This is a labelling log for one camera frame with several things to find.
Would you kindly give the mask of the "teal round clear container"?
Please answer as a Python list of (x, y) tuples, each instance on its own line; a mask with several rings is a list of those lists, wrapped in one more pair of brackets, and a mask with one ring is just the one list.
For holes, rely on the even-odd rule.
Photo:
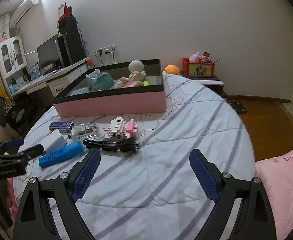
[(92, 91), (109, 90), (114, 87), (114, 79), (107, 72), (100, 73), (97, 77), (93, 78)]

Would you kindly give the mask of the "silver white egg toy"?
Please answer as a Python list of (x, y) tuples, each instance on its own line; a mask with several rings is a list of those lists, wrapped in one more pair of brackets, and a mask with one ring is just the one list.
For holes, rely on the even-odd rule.
[(144, 64), (142, 61), (133, 60), (129, 63), (128, 69), (129, 69), (130, 73), (133, 73), (133, 72), (142, 73), (142, 72), (144, 72)]

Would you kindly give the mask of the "white power adapter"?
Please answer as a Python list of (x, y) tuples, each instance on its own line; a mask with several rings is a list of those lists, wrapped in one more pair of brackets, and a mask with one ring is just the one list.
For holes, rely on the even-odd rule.
[(48, 135), (43, 141), (43, 147), (46, 153), (55, 151), (66, 144), (66, 139), (62, 136), (58, 129), (51, 132), (50, 135)]

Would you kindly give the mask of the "blue highlighter marker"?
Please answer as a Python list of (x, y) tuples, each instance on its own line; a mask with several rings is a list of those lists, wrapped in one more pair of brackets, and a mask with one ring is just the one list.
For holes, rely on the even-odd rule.
[(75, 141), (71, 144), (62, 146), (57, 150), (46, 153), (44, 156), (40, 157), (38, 165), (40, 168), (46, 168), (61, 163), (65, 160), (71, 159), (78, 154), (81, 154), (83, 151), (83, 144), (80, 141)]

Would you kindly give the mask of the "black yellow jacket on chair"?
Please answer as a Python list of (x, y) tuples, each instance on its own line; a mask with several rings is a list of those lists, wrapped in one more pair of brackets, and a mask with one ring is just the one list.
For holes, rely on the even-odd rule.
[(0, 126), (9, 125), (17, 133), (21, 133), (25, 109), (18, 107), (0, 86)]

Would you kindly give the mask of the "pink quilt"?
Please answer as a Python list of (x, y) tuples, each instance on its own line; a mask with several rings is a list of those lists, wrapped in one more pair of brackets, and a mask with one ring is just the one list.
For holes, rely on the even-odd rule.
[(293, 150), (255, 163), (274, 215), (277, 239), (285, 239), (293, 229)]

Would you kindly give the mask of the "white desk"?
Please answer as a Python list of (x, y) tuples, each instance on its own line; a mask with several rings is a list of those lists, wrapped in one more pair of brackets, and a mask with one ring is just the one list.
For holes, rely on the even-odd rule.
[(87, 70), (88, 67), (86, 60), (80, 60), (69, 67), (61, 68), (49, 74), (42, 75), (35, 80), (22, 85), (17, 89), (12, 98), (16, 100), (20, 94), (31, 94), (46, 87), (49, 87), (53, 96), (56, 96)]

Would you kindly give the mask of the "pink white block figure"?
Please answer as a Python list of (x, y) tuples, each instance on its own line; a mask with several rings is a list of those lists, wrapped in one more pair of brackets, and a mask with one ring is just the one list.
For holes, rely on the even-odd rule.
[(113, 119), (103, 128), (105, 139), (129, 139), (136, 136), (137, 124), (133, 119), (126, 121), (123, 117)]

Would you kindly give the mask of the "white cup in box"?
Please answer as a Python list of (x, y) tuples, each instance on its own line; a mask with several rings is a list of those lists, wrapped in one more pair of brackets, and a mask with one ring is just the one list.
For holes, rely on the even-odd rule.
[(95, 79), (98, 78), (99, 76), (100, 76), (100, 70), (97, 68), (95, 68), (95, 70), (92, 73), (86, 74), (85, 80), (88, 87), (92, 87)]

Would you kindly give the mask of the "black hair clip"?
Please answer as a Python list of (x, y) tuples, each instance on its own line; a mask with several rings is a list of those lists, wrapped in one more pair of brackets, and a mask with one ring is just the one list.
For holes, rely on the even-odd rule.
[(113, 152), (133, 152), (140, 149), (139, 143), (134, 139), (124, 139), (119, 141), (96, 141), (96, 140), (84, 140), (83, 144), (88, 148), (96, 148), (103, 151)]

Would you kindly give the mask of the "pink and black storage box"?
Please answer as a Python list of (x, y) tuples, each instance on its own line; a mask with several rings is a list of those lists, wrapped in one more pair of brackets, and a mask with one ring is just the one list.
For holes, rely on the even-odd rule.
[(98, 115), (163, 113), (166, 94), (159, 59), (142, 60), (148, 85), (93, 90), (93, 69), (77, 77), (53, 99), (62, 118)]

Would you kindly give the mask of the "white striped bed sheet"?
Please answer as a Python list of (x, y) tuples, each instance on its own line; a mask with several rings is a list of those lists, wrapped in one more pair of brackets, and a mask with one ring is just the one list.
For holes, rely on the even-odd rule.
[[(137, 124), (133, 152), (99, 150), (100, 164), (76, 207), (94, 239), (196, 239), (214, 207), (189, 163), (198, 149), (220, 172), (250, 181), (255, 160), (249, 135), (238, 114), (219, 95), (196, 81), (163, 75), (163, 113), (98, 115), (76, 118), (101, 130), (123, 117)], [(24, 139), (19, 152), (41, 144), (50, 123), (61, 120), (55, 107), (42, 116)], [(40, 168), (40, 155), (28, 161), (26, 174), (14, 179), (17, 205), (30, 178), (55, 179), (69, 172), (89, 152)], [(70, 239), (55, 199), (49, 199), (60, 239)]]

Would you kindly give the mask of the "black bathroom scale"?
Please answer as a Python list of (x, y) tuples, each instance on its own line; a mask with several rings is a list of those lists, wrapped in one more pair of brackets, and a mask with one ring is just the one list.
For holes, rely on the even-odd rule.
[(227, 101), (237, 114), (246, 114), (247, 110), (239, 101)]

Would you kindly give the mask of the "red white calendar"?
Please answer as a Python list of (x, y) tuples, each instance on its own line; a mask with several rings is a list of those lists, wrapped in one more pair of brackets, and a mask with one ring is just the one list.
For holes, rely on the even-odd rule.
[(70, 17), (71, 12), (69, 11), (67, 4), (63, 3), (58, 7), (58, 20), (62, 20), (65, 17)]

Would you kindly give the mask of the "pink plush in crate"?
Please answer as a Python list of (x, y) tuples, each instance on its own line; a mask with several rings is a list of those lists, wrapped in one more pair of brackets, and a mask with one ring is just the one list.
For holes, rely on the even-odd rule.
[(194, 53), (189, 57), (189, 63), (199, 63), (201, 59), (202, 59), (202, 55), (198, 51), (197, 53)]

